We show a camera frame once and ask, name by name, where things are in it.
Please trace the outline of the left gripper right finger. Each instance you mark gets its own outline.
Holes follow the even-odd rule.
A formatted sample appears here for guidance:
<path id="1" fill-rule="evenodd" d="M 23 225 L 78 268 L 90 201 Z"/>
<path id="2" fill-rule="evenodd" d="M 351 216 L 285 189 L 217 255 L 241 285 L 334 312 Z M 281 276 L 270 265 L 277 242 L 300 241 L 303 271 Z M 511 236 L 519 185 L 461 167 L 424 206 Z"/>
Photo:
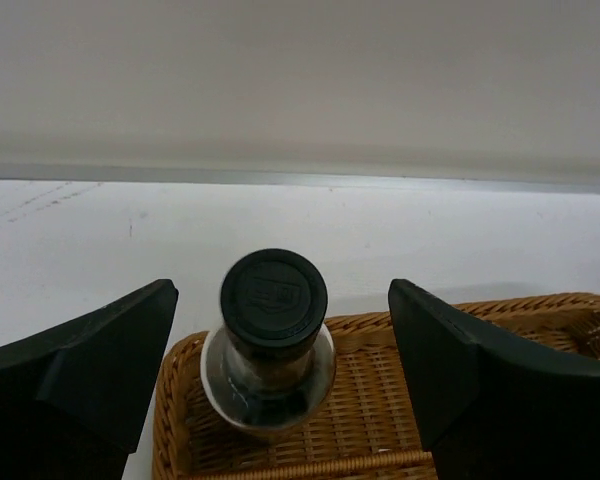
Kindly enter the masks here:
<path id="1" fill-rule="evenodd" d="M 600 360 L 552 349 L 396 279 L 392 327 L 441 479 L 600 479 Z"/>

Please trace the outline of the dark sauce bottle black cap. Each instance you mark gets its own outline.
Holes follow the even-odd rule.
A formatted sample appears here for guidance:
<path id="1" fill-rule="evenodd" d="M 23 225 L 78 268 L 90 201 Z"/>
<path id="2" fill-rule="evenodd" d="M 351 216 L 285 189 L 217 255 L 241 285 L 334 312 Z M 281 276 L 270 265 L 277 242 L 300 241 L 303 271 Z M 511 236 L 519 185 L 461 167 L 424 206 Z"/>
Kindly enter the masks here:
<path id="1" fill-rule="evenodd" d="M 327 401 L 336 374 L 321 273 L 293 251 L 258 250 L 229 269 L 219 304 L 222 323 L 200 357 L 212 408 L 262 439 L 300 427 Z"/>

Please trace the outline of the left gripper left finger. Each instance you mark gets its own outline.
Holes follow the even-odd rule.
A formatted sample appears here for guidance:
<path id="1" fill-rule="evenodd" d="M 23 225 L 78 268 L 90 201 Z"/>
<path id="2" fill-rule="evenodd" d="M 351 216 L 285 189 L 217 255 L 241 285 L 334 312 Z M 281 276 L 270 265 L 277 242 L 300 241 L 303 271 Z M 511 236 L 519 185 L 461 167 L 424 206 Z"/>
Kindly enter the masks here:
<path id="1" fill-rule="evenodd" d="M 160 279 L 0 347 L 0 479 L 119 479 L 135 453 L 178 291 Z"/>

